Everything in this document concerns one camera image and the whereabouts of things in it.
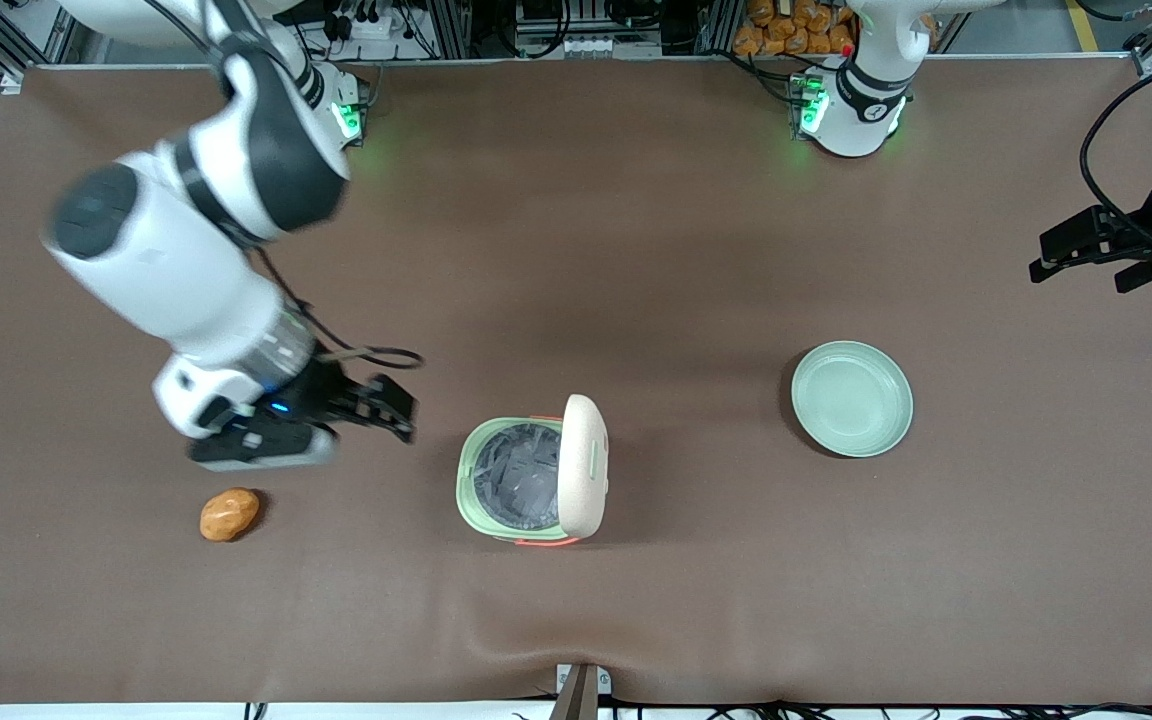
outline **potato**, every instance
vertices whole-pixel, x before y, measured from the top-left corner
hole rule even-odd
[[[808,54],[824,55],[829,53],[829,37],[824,32],[808,33]]]
[[[787,40],[788,37],[793,37],[794,32],[798,28],[795,26],[794,20],[790,18],[774,18],[772,24],[767,26],[768,40]]]
[[[228,488],[202,507],[198,532],[211,541],[232,541],[252,524],[260,498],[250,488]]]
[[[749,18],[757,26],[767,26],[773,18],[776,18],[776,6],[772,3],[772,0],[749,0],[745,8]]]
[[[785,41],[786,53],[803,53],[808,50],[808,31],[804,28],[797,29],[795,33]]]
[[[829,28],[829,51],[831,53],[842,53],[847,47],[855,47],[851,40],[851,31],[847,26]]]

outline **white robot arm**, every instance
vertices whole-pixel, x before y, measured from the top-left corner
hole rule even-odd
[[[931,32],[924,14],[965,13],[1002,0],[847,0],[861,18],[861,37],[850,58],[814,68],[823,96],[803,135],[844,158],[877,151],[896,131],[905,91],[929,53]]]
[[[197,0],[157,0],[164,12],[177,18],[195,35],[202,33],[202,5]],[[308,58],[305,47],[288,28],[270,15],[291,8],[297,0],[250,0],[244,3],[248,17],[262,30],[278,58],[291,75],[293,83],[326,131],[339,135],[340,145],[362,141],[362,118],[357,108],[367,104],[367,86],[334,65]],[[145,0],[60,0],[65,12],[83,26],[136,45],[184,45],[188,37]]]
[[[339,136],[242,0],[200,0],[229,104],[61,197],[45,243],[96,297],[174,355],[160,409],[212,469],[321,462],[331,420],[410,441],[415,401],[389,378],[349,382],[317,359],[306,318],[243,250],[332,215],[348,180]]]

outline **table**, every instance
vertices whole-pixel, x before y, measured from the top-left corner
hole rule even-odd
[[[347,429],[333,465],[215,475],[150,395],[168,348],[37,229],[219,96],[29,73],[0,100],[0,702],[517,697],[570,661],[632,702],[1152,702],[1152,288],[1026,274],[1132,78],[929,61],[900,134],[847,161],[719,61],[393,69],[338,218],[273,255],[338,333],[429,356],[401,378],[419,441]],[[1152,88],[1092,161],[1134,209]],[[795,424],[795,361],[838,338],[909,374],[890,454]],[[573,392],[611,429],[602,530],[477,536],[463,438]],[[205,543],[230,484],[270,515]]]

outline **black clamp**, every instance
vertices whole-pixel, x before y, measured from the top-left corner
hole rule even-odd
[[[1152,191],[1140,209],[1129,213],[1135,223],[1152,232]],[[1041,256],[1029,264],[1030,282],[1040,283],[1061,270],[1078,265],[1135,260],[1114,275],[1117,291],[1132,291],[1152,282],[1152,236],[1135,230],[1104,205],[1084,209],[1038,236]]]

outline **plastic bag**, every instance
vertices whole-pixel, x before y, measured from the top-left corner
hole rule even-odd
[[[515,425],[488,439],[473,462],[473,492],[492,520],[516,530],[558,523],[558,430]]]

